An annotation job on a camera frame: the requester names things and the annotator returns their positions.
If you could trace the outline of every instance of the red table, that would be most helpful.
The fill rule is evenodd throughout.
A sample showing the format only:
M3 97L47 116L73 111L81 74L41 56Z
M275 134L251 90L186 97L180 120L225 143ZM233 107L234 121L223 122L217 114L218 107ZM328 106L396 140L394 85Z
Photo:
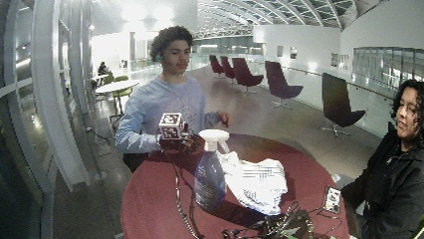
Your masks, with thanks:
M237 152L239 159L259 162L271 158L281 161L289 190L281 197L282 212L294 201L306 211L322 207L326 186L335 186L335 183L326 169L310 156L283 143L258 136L231 134L226 143L230 151ZM142 163L129 180L121 208L126 239L194 238L185 226L177 206L177 177L169 160L170 158L160 153L156 154ZM263 220L263 215L242 207L229 189L217 212L211 215L202 211L196 203L193 192L194 172L200 160L198 155L172 159L181 173L181 198L188 220L198 235L218 239L222 238L222 230L242 229ZM340 218L342 224L339 225L339 219L318 215L316 211L311 212L314 238L324 234L335 238L348 238L343 202L338 214L327 211L322 214ZM255 234L257 231L251 230L247 235Z

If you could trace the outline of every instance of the curly hair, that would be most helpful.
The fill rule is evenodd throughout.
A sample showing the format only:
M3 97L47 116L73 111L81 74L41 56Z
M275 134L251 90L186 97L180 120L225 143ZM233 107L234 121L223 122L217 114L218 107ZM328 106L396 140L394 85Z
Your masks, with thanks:
M150 57L154 62L158 61L157 56L162 56L164 49L170 45L176 40L188 41L189 46L194 44L194 36L190 31L182 27L169 27L160 31L160 35L156 37L154 42L152 43Z
M419 121L419 126L420 126L420 133L417 135L417 146L420 148L424 148L424 125L423 125L423 119L424 119L424 82L419 82L415 79L407 80L402 83L399 86L399 90L396 93L396 97L394 100L394 105L392 105L392 113L391 117L396 120L396 113L400 108L400 100L402 100L402 95L403 92L407 88L412 88L417 91L417 109L416 109L416 114L417 114L417 121Z

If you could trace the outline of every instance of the small box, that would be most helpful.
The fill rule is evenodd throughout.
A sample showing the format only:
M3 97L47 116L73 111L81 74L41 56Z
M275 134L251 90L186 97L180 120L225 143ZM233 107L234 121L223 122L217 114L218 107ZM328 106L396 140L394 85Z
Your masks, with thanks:
M340 211L340 190L327 186L326 195L323 199L323 209L332 213L339 213Z
M181 139L184 118L181 113L164 113L160 121L162 139Z

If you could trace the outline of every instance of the young man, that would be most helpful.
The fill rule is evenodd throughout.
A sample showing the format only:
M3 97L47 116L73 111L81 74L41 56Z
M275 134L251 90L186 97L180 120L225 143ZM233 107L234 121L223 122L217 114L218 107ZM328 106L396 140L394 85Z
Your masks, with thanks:
M116 146L129 156L124 162L136 171L149 157L161 150L157 142L164 113L181 113L193 133L213 127L219 121L230 125L227 112L205 113L206 96L198 81L185 75L193 45L193 35L185 27L164 29L152 44L150 56L161 62L162 72L130 96L125 115L116 134Z

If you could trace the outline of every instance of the plastic bottle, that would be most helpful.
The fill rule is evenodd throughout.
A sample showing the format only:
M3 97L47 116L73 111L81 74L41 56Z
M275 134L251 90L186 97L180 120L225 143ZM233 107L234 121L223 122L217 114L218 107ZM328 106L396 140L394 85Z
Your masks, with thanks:
M206 129L200 132L200 135L206 144L196 172L196 195L200 207L210 212L219 207L226 194L223 171L217 157L217 144L219 143L225 153L229 153L225 143L229 133L219 129Z

